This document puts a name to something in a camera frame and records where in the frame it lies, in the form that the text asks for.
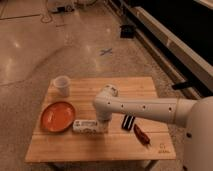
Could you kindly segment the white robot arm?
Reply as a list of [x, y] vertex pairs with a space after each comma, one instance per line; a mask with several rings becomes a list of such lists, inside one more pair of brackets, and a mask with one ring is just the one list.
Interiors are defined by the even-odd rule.
[[122, 98], [108, 84], [93, 105], [99, 122], [108, 122], [113, 113], [119, 113], [184, 127], [184, 171], [213, 171], [213, 96], [199, 100]]

